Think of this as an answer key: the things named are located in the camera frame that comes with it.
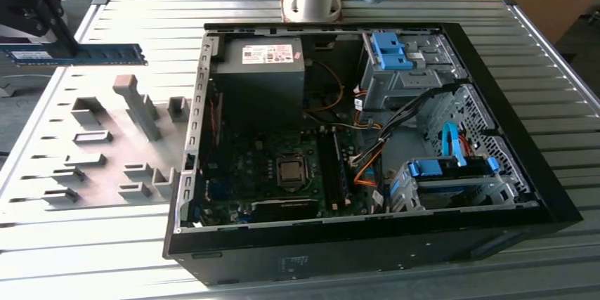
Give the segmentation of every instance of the floor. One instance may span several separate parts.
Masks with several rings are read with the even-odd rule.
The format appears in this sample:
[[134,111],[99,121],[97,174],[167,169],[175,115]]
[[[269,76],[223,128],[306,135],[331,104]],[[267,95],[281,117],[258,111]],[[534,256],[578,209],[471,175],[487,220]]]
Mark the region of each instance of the floor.
[[[74,32],[83,17],[91,0],[67,0],[65,11],[67,14],[67,26]],[[570,65],[591,90],[600,95],[600,23],[587,25],[578,20],[557,44],[557,50],[567,56]],[[14,74],[50,75],[51,69],[15,69],[9,66],[6,60],[0,59],[0,84],[7,79],[1,77]],[[0,152],[9,151],[17,140],[30,112],[35,106],[47,78],[18,77],[9,79],[17,89],[13,97],[0,98]],[[5,158],[0,157],[0,167]]]

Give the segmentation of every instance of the blue latch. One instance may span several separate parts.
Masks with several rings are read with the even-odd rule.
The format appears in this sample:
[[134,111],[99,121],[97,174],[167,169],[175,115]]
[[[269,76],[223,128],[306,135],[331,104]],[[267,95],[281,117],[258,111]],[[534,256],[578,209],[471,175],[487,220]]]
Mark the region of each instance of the blue latch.
[[435,159],[421,159],[414,161],[421,173],[419,176],[441,176],[439,162]]
[[418,177],[419,172],[418,172],[418,169],[417,169],[414,163],[409,164],[409,171],[410,171],[410,177]]
[[499,171],[499,165],[497,163],[495,157],[487,157],[487,165],[494,173]]
[[411,62],[403,54],[403,44],[397,39],[397,34],[391,32],[374,32],[373,49],[381,61],[382,70],[410,70]]
[[443,123],[443,129],[441,131],[441,155],[454,156],[455,160],[458,161],[458,167],[463,167],[466,165],[466,160],[462,156],[462,149],[459,147],[458,126],[453,122]]
[[394,182],[391,190],[389,191],[390,196],[393,196],[393,193],[395,192],[398,187],[399,187],[399,179]]

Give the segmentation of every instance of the ram slot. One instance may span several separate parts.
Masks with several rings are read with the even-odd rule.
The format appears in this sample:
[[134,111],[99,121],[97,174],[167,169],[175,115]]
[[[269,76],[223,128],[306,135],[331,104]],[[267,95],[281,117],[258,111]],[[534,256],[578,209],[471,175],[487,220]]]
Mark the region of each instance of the ram slot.
[[345,198],[341,186],[335,139],[330,131],[319,131],[317,133],[317,151],[326,208],[338,210],[345,206]]

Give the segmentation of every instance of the motherboard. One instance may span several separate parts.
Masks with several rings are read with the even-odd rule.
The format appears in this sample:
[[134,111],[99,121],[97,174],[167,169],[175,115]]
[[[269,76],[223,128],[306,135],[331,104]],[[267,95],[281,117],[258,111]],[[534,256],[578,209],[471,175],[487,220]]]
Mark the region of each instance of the motherboard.
[[[351,139],[350,129],[222,136],[221,155],[206,163],[203,203],[197,208],[206,224],[366,214],[365,191],[351,186],[350,193],[343,167],[354,154]],[[338,162],[329,161],[337,155]]]

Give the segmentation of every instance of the metal table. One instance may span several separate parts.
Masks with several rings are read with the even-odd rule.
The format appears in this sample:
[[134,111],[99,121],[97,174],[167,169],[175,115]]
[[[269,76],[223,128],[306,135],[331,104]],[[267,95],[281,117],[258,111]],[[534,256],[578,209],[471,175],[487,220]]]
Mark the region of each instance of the metal table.
[[[393,0],[369,6],[343,1],[353,22],[459,22],[523,125],[577,205],[583,222],[529,240],[474,263],[293,282],[206,289],[161,257],[167,204],[42,211],[38,200],[2,204],[0,288],[86,299],[597,299],[600,297],[600,104],[521,10],[495,0]],[[145,89],[189,97],[205,22],[279,20],[277,0],[95,0],[77,32],[81,41],[138,41],[151,82]],[[135,67],[57,69],[0,173],[1,201],[18,195],[25,154],[59,115],[74,72],[86,88],[105,74]]]

